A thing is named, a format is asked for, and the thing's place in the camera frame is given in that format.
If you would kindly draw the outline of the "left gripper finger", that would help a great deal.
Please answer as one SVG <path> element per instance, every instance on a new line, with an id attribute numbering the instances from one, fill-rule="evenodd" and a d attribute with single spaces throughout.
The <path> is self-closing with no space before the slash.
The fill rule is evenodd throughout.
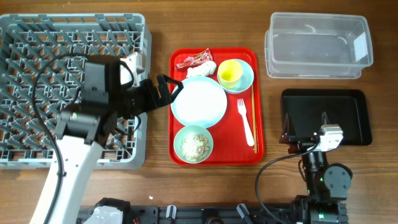
<path id="1" fill-rule="evenodd" d="M 170 77 L 168 77 L 167 75 L 161 74 L 157 76 L 157 81 L 158 84 L 174 84 L 177 86 L 177 89 L 171 93 L 171 95 L 173 96 L 173 101 L 176 99 L 176 97 L 178 96 L 178 94 L 183 90 L 183 83 L 177 80 L 174 80 Z"/>
<path id="2" fill-rule="evenodd" d="M 170 94 L 168 84 L 159 84 L 158 85 L 158 91 L 159 91 L 159 100 L 157 103 L 157 106 L 163 107 L 171 104 L 173 102 L 173 96 Z"/>

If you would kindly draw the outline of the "mint green bowl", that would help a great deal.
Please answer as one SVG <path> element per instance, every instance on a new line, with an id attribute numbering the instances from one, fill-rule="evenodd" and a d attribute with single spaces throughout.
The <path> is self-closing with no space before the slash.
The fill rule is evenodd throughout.
<path id="1" fill-rule="evenodd" d="M 180 144 L 182 142 L 182 139 L 189 133 L 203 134 L 209 139 L 208 144 L 210 147 L 210 152 L 203 160 L 201 160 L 199 162 L 188 162 L 181 154 Z M 182 128 L 181 130 L 178 131 L 178 133 L 176 134 L 176 136 L 174 138 L 174 152 L 176 153 L 176 155 L 179 159 L 181 159 L 182 161 L 184 161 L 188 164 L 199 164 L 199 163 L 205 161 L 206 159 L 208 159 L 212 153 L 213 146 L 214 146 L 214 142 L 213 142 L 213 138 L 212 138 L 210 132 L 201 126 L 195 126 L 195 125 L 185 126 L 184 128 Z"/>

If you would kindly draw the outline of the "yellow plastic cup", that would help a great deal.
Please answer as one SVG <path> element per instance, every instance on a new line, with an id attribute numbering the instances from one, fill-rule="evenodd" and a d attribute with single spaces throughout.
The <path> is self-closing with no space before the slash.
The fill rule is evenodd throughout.
<path id="1" fill-rule="evenodd" d="M 225 60 L 218 67 L 217 76 L 219 82 L 226 89 L 234 88 L 238 84 L 242 75 L 243 68 L 236 60 Z"/>

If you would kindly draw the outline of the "rice food waste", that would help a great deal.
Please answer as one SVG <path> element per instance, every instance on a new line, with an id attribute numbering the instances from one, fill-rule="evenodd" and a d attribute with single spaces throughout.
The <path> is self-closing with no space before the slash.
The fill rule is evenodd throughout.
<path id="1" fill-rule="evenodd" d="M 189 133 L 180 144 L 181 154 L 188 162 L 199 162 L 210 152 L 209 139 L 203 134 Z"/>

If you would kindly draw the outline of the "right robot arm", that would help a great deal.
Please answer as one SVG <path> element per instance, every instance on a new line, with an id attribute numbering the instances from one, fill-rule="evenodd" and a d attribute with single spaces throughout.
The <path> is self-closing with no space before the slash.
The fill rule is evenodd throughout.
<path id="1" fill-rule="evenodd" d="M 347 166 L 327 161 L 326 154 L 336 149 L 343 130 L 331 124 L 327 114 L 322 113 L 319 131 L 312 137 L 298 138 L 289 114 L 284 118 L 284 129 L 279 142 L 288 144 L 289 154 L 301 157 L 300 173 L 307 186 L 306 195 L 298 195 L 290 204 L 289 223 L 338 223 L 349 222 L 344 201 L 348 197 L 353 173 Z"/>

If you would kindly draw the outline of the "black waste tray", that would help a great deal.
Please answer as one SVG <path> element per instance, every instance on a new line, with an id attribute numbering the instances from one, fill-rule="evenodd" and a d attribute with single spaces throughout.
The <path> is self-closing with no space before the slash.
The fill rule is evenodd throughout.
<path id="1" fill-rule="evenodd" d="M 282 118 L 289 114 L 289 141 L 312 138 L 325 111 L 343 130 L 342 145 L 367 146 L 373 141 L 366 97 L 354 89 L 295 89 L 282 92 Z"/>

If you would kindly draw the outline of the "grey dishwasher rack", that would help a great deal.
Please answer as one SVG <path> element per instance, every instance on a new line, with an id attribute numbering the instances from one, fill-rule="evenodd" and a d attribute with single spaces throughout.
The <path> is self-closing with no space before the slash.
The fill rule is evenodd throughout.
<path id="1" fill-rule="evenodd" d="M 53 161 L 57 116 L 79 97 L 88 54 L 145 55 L 152 35 L 143 15 L 6 14 L 1 16 L 1 168 L 39 169 Z"/>

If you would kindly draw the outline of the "large light blue plate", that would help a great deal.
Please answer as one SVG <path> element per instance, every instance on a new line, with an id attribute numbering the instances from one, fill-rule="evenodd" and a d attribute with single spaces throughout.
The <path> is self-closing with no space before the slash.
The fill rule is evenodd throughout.
<path id="1" fill-rule="evenodd" d="M 209 77 L 190 77 L 170 105 L 174 118 L 184 126 L 210 128 L 221 121 L 228 101 L 221 85 Z"/>

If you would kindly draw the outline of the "crumpled white napkin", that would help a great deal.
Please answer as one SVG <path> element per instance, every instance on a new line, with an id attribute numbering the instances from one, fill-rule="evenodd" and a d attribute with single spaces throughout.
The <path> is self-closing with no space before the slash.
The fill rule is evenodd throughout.
<path id="1" fill-rule="evenodd" d="M 207 61 L 197 67 L 190 67 L 187 70 L 187 78 L 189 77 L 207 77 L 208 75 L 214 74 L 216 70 L 216 63 L 214 61 Z"/>

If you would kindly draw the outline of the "red snack wrapper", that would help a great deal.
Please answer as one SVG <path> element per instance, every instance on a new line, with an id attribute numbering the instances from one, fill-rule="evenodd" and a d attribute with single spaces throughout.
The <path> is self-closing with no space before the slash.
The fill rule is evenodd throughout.
<path id="1" fill-rule="evenodd" d="M 213 56 L 209 48 L 207 48 L 200 53 L 189 55 L 183 62 L 177 63 L 175 68 L 183 69 L 185 67 L 194 67 L 209 61 L 213 61 Z"/>

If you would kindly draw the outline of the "white plastic fork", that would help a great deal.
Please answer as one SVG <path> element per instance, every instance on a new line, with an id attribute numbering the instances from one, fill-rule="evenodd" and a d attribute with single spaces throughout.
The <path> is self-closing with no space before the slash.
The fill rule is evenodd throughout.
<path id="1" fill-rule="evenodd" d="M 246 110 L 246 105 L 244 103 L 244 100 L 238 99 L 237 106 L 238 106 L 238 112 L 242 117 L 246 142 L 247 142 L 248 146 L 253 146 L 254 145 L 254 137 L 253 137 L 253 134 L 252 134 L 252 131 L 249 126 L 248 119 L 247 119 L 247 110 Z"/>

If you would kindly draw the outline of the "red plastic tray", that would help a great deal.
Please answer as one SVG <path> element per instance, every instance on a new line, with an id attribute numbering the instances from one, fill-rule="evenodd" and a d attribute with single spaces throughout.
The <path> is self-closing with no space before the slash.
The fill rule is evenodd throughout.
<path id="1" fill-rule="evenodd" d="M 204 51 L 205 48 L 185 48 L 176 50 L 169 60 L 169 76 L 182 81 L 187 74 L 187 69 L 176 70 L 175 64 L 182 62 L 189 55 Z M 220 65 L 228 59 L 236 59 L 246 62 L 253 70 L 253 84 L 242 93 L 226 93 L 228 101 L 226 113 L 221 121 L 207 128 L 213 138 L 213 152 L 204 162 L 189 164 L 181 160 L 174 149 L 176 134 L 183 128 L 183 124 L 177 121 L 169 107 L 169 156 L 174 163 L 180 166 L 246 166 L 253 165 L 263 158 L 265 153 L 264 132 L 262 124 L 261 94 L 259 90 L 259 75 L 257 69 L 257 57 L 253 51 L 245 47 L 210 47 L 213 60 Z M 247 117 L 251 131 L 253 124 L 256 126 L 256 149 L 246 143 L 243 121 L 238 113 L 237 101 L 243 99 L 247 109 Z"/>

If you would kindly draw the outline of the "wooden chopstick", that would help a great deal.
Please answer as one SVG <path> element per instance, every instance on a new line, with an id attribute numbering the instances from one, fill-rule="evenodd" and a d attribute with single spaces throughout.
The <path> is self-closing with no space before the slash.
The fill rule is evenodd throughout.
<path id="1" fill-rule="evenodd" d="M 251 106 L 252 106 L 252 127 L 253 127 L 253 138 L 254 138 L 254 153 L 257 154 L 257 130 L 256 130 L 256 109 L 254 99 L 254 85 L 251 85 Z"/>

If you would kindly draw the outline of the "small light blue plate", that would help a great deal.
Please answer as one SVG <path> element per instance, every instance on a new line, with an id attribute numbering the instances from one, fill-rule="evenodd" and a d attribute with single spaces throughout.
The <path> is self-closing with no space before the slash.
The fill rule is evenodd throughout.
<path id="1" fill-rule="evenodd" d="M 222 85 L 221 86 L 228 93 L 238 94 L 238 93 L 242 93 L 242 92 L 246 91 L 247 89 L 249 89 L 251 87 L 251 85 L 254 81 L 254 72 L 253 72 L 251 66 L 247 62 L 240 60 L 240 59 L 234 59 L 234 60 L 238 61 L 241 64 L 241 66 L 243 68 L 243 75 L 240 78 L 240 80 L 238 81 L 238 84 L 234 88 L 226 89 Z"/>

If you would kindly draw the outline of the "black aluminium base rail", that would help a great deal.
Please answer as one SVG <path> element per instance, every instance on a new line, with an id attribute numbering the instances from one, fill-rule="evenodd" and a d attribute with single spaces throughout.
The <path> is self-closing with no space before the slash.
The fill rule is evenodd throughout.
<path id="1" fill-rule="evenodd" d="M 175 217 L 166 216 L 165 207 L 156 206 L 132 206 L 131 212 L 135 223 L 140 224 L 206 224 L 212 218 L 222 223 L 253 223 L 253 224 L 274 224 L 277 223 L 261 208 L 248 208 L 247 215 L 240 215 L 235 207 L 180 207 L 176 209 Z M 324 209 L 320 211 L 312 210 L 312 214 L 307 218 L 296 218 L 294 223 L 329 223 L 329 224 L 348 224 L 346 205 L 341 204 L 338 210 Z"/>

